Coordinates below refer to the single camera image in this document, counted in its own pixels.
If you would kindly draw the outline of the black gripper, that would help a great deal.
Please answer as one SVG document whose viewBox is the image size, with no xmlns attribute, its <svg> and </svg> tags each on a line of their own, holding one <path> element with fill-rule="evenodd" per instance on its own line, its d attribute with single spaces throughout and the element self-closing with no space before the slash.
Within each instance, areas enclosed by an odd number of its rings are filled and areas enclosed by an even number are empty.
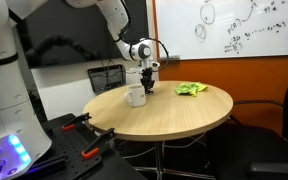
<svg viewBox="0 0 288 180">
<path fill-rule="evenodd" d="M 144 87 L 144 92 L 147 94 L 147 84 L 148 84 L 148 94 L 153 93 L 154 80 L 152 79 L 152 74 L 155 68 L 158 68 L 160 64 L 154 60 L 141 60 L 140 61 L 140 71 L 142 75 L 141 84 Z"/>
</svg>

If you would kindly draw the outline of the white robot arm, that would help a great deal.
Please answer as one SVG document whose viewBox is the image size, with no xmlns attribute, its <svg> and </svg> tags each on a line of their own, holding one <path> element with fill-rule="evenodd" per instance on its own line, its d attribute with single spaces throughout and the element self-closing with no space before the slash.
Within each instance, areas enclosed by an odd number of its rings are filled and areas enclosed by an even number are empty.
<svg viewBox="0 0 288 180">
<path fill-rule="evenodd" d="M 48 0 L 0 0 L 0 180 L 26 173 L 51 147 L 18 66 L 13 27 Z"/>
</svg>

